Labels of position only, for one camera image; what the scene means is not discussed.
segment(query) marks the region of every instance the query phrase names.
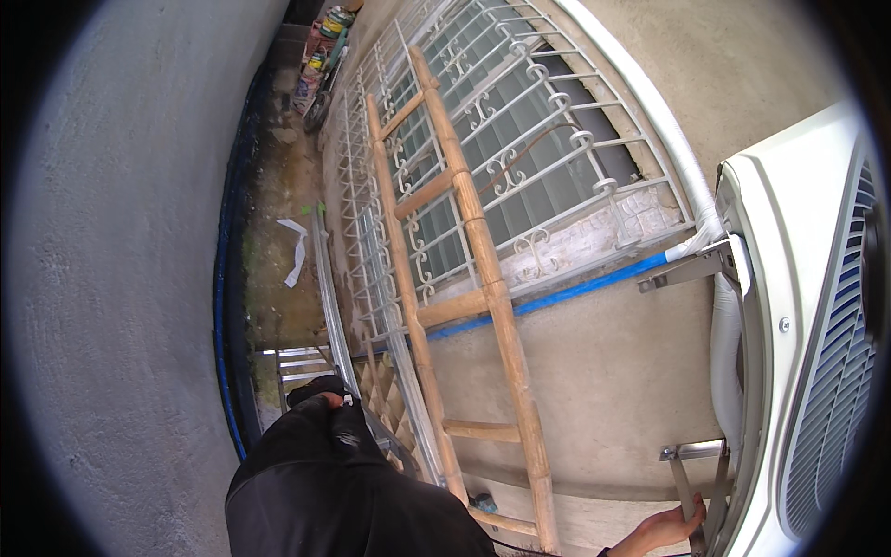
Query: bamboo ladder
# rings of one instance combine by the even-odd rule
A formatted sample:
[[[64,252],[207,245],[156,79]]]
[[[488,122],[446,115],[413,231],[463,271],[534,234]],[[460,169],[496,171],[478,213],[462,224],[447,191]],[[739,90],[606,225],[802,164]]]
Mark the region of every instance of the bamboo ladder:
[[[554,519],[551,468],[548,464],[547,454],[544,452],[542,424],[530,391],[526,357],[517,334],[507,285],[502,277],[495,245],[489,233],[470,169],[461,151],[461,142],[454,132],[452,122],[449,120],[442,98],[439,96],[437,90],[439,83],[430,74],[427,61],[424,60],[420,48],[410,47],[409,57],[418,79],[419,92],[394,115],[384,128],[380,126],[377,103],[373,94],[366,97],[366,105],[373,141],[374,166],[380,183],[384,221],[389,233],[390,250],[393,253],[392,260],[396,270],[396,284],[405,308],[405,322],[412,339],[412,352],[421,380],[421,388],[430,419],[433,421],[437,446],[443,462],[445,481],[449,490],[467,505],[467,492],[450,436],[521,443],[526,457],[529,485],[532,491],[535,523],[483,512],[472,507],[468,510],[471,516],[481,522],[530,536],[538,536],[542,549],[549,553],[556,553],[560,550],[560,542],[557,538],[557,522]],[[448,168],[430,180],[418,192],[397,205],[384,140],[422,102],[427,104],[430,119],[433,122]],[[425,203],[434,200],[449,186],[455,189],[464,219],[464,227],[476,256],[483,285],[478,290],[418,309],[417,294],[405,247],[405,237],[399,221]],[[436,376],[433,373],[429,344],[424,328],[486,311],[491,314],[495,326],[498,348],[501,351],[504,372],[507,375],[514,411],[517,415],[516,425],[444,419],[442,397],[439,395]]]

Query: white window grille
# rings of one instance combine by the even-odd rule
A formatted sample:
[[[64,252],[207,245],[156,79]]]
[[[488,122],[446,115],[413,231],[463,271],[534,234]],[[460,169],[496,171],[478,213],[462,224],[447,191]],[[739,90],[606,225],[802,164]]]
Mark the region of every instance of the white window grille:
[[[406,44],[421,47],[441,83],[512,296],[693,226],[625,100],[539,8],[513,0],[408,3],[341,81],[341,216],[359,318],[375,339],[401,327],[401,312],[364,98],[375,95],[386,125],[417,94]],[[617,122],[627,124],[624,133]],[[386,142],[399,201],[446,167],[432,130],[422,104]],[[645,170],[642,160],[650,162]],[[404,229],[421,304],[480,286],[451,190],[414,211]]]

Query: person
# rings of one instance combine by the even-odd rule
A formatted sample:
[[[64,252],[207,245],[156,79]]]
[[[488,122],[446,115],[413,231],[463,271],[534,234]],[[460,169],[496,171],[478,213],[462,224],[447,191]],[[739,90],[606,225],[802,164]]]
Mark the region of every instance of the person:
[[[350,398],[334,375],[288,395],[291,409],[253,447],[229,487],[232,555],[497,555],[458,497],[387,462]],[[695,502],[689,521],[680,507],[660,512],[601,556],[640,557],[683,541],[705,519],[700,494]]]

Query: blue pipe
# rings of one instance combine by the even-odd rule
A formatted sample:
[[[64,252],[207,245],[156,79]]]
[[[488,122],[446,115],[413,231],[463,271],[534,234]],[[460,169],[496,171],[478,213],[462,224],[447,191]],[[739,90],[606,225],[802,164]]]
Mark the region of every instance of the blue pipe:
[[[577,298],[583,294],[587,294],[588,292],[596,291],[606,286],[610,286],[611,284],[620,283],[626,278],[630,278],[641,273],[646,273],[647,271],[655,269],[658,266],[663,266],[665,263],[668,263],[668,259],[666,258],[666,253],[663,251],[661,253],[657,253],[654,256],[641,259],[640,261],[632,263],[629,266],[624,266],[621,269],[617,269],[612,273],[606,273],[604,276],[598,276],[597,278],[591,279],[590,281],[586,281],[584,283],[577,284],[576,286],[571,286],[567,289],[548,294],[547,296],[542,296],[539,299],[533,299],[526,303],[520,304],[513,308],[513,314],[524,315],[536,311],[537,309],[553,306],[554,304],[560,303],[561,301]],[[488,325],[490,323],[492,323],[492,316],[487,315],[485,317],[480,317],[479,319],[473,319],[471,321],[468,321],[467,323],[457,324],[451,327],[444,327],[439,331],[428,334],[427,340],[444,339],[445,337],[450,337],[454,334],[458,334],[459,332],[476,329],[477,327],[482,327],[483,325]]]

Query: white insulated pipe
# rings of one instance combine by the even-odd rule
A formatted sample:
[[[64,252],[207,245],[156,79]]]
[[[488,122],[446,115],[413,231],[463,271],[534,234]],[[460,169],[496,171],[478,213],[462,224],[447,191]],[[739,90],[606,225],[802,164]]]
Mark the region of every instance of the white insulated pipe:
[[[666,250],[671,262],[692,255],[725,236],[715,210],[715,198],[687,138],[656,86],[625,48],[578,0],[554,0],[592,40],[628,85],[643,112],[665,145],[674,170],[681,179],[696,219],[696,233],[686,242]],[[715,275],[715,303],[712,310],[711,386],[712,405],[718,425],[727,437],[734,464],[742,443],[742,389],[736,373],[736,353],[740,342],[740,304],[722,274]]]

